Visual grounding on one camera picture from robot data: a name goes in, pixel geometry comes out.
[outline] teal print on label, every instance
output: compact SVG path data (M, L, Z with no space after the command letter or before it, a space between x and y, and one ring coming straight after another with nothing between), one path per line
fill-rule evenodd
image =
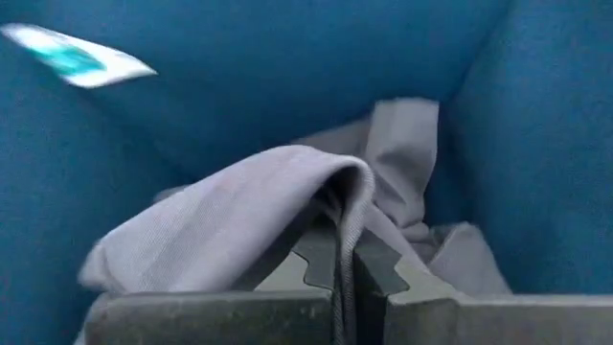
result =
M64 45L53 50L34 50L36 57L53 67L63 77L106 70L104 64L75 46Z

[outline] teal fabric surface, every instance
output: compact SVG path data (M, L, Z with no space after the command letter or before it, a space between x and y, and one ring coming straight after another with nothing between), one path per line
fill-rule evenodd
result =
M516 292L613 292L612 33L611 1L518 0L443 111L430 221L480 224Z
M0 66L0 343L65 345L94 241L187 181L3 37Z
M87 92L201 177L369 113L448 98L507 0L13 0L12 22L133 55L159 76Z

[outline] white label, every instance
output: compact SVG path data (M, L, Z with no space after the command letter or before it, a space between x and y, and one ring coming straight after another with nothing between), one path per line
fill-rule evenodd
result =
M8 24L0 32L75 86L94 88L157 74L136 57L35 25Z

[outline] gray cloth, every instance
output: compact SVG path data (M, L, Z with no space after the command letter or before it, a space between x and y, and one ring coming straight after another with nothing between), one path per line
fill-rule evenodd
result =
M115 294L224 290L333 176L347 187L338 226L344 318L337 308L336 326L354 334L352 251L374 177L362 160L305 146L251 156L156 203L96 244L80 281Z
M423 191L436 157L437 119L438 106L428 101L380 103L369 120L302 141L337 154L302 145L271 149L163 193L160 202L95 245L80 281L112 295L224 290L315 193L334 183L330 213L338 216L343 299L335 301L335 340L354 343L352 251L364 227L460 290L506 292L477 228L437 231L421 222ZM376 192L369 165L342 153L370 163ZM472 252L466 256L465 250Z
M511 293L481 231L463 223L428 228L423 194L437 154L439 107L421 99L380 102L373 115L299 140L362 157L376 190L365 226L413 265L470 295Z

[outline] teal fabric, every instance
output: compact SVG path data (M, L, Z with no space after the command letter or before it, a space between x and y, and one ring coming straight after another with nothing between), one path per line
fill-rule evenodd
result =
M516 292L613 292L612 33L609 0L515 1L444 108L429 219L480 224Z
M187 180L0 37L0 343L69 344L94 241Z
M120 49L159 72L87 92L203 176L364 116L449 97L507 0L12 0L8 19Z
M90 297L76 284L87 249L184 183L172 167L201 177L379 99L445 99L506 3L0 2L0 22L110 46L159 73L78 90L1 41L2 344L71 340Z

